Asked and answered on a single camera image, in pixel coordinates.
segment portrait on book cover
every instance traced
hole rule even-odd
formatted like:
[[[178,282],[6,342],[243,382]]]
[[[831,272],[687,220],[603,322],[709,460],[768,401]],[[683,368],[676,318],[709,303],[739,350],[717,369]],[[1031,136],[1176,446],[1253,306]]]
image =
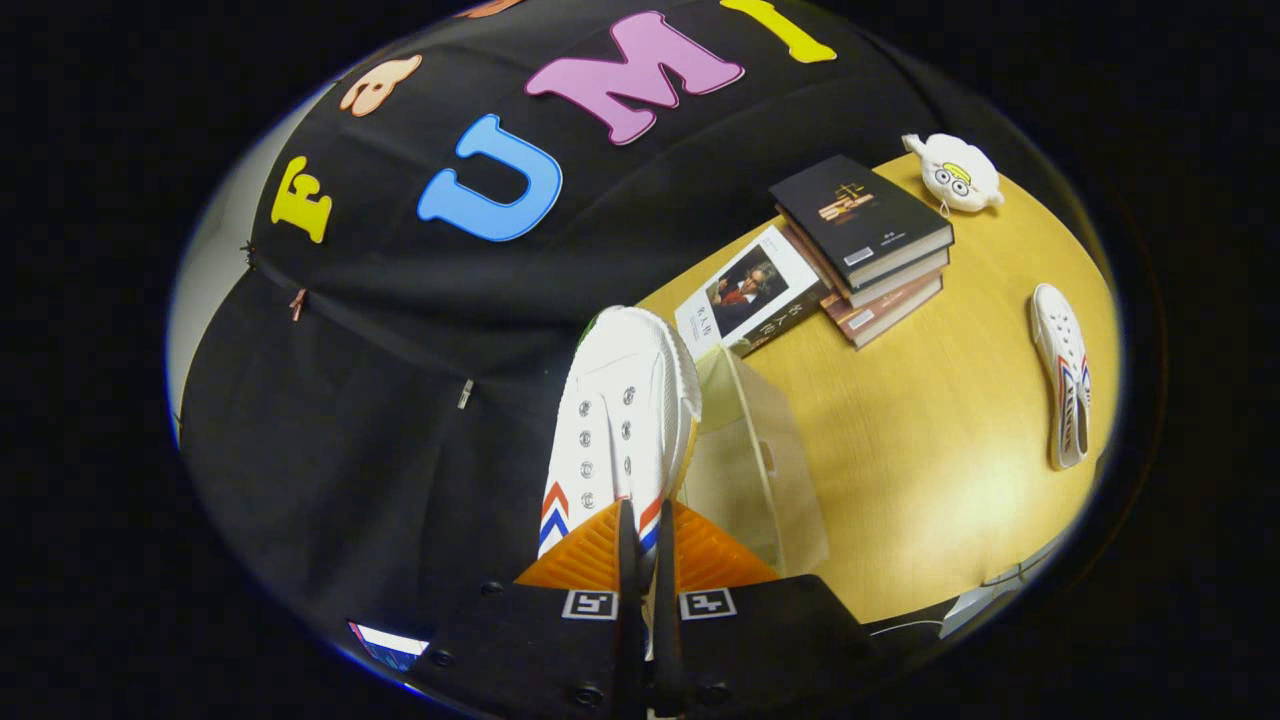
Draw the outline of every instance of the portrait on book cover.
[[[786,290],[787,282],[769,255],[753,247],[705,292],[721,337],[726,337]]]

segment cartoon eyes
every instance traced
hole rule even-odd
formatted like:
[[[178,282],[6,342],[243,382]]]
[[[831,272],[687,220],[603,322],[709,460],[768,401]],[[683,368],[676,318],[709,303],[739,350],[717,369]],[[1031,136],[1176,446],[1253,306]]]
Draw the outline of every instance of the cartoon eyes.
[[[938,170],[933,173],[933,179],[938,181],[938,184],[941,186],[950,184],[951,191],[955,192],[959,197],[969,195],[969,183],[964,182],[960,178],[951,177],[951,173],[943,170],[942,168],[938,168]]]

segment pink letter m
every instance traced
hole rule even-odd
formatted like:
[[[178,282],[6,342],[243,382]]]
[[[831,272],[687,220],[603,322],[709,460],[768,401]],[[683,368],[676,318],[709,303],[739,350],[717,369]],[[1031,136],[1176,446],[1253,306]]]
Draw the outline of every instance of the pink letter m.
[[[622,63],[559,58],[525,83],[525,92],[552,92],[581,106],[609,126],[609,141],[626,145],[645,133],[658,117],[632,110],[613,96],[644,100],[663,108],[680,105],[663,67],[685,81],[685,92],[707,95],[742,77],[742,65],[726,63],[667,24],[660,13],[636,13],[613,23],[613,42]]]

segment black cloth backdrop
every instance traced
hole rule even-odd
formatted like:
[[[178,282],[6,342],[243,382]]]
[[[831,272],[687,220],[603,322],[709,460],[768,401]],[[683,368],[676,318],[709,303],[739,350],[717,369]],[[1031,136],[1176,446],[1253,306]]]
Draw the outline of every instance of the black cloth backdrop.
[[[556,405],[584,324],[772,218],[772,183],[835,152],[874,167],[904,154],[906,132],[948,132],[1083,231],[1069,188],[979,97],[840,17],[774,5],[838,59],[797,63],[714,1],[526,1],[374,53],[288,140],[257,209],[257,269],[193,359],[180,446],[234,552],[342,647],[361,653],[348,619],[430,639],[483,582],[534,560]],[[654,108],[657,124],[621,147],[570,101],[524,92],[556,58],[621,60],[609,26],[650,9],[745,76]],[[376,111],[338,110],[365,72],[415,53],[421,67]],[[515,170],[454,155],[488,113],[563,170],[552,211],[504,243],[416,215],[444,168],[499,201],[524,191]],[[334,197],[321,245],[269,219],[297,155]]]

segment white wall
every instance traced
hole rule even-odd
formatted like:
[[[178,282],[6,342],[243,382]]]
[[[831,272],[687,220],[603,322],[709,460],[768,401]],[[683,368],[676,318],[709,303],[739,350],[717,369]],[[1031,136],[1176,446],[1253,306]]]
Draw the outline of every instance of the white wall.
[[[169,421],[173,424],[175,439],[178,423],[174,415],[182,407],[182,393],[196,347],[214,318],[214,311],[248,269],[244,264],[244,252],[239,249],[244,246],[253,228],[253,213],[257,210],[266,176],[294,128],[338,79],[325,83],[314,96],[298,105],[239,160],[214,193],[204,219],[191,238],[173,288],[165,338]]]

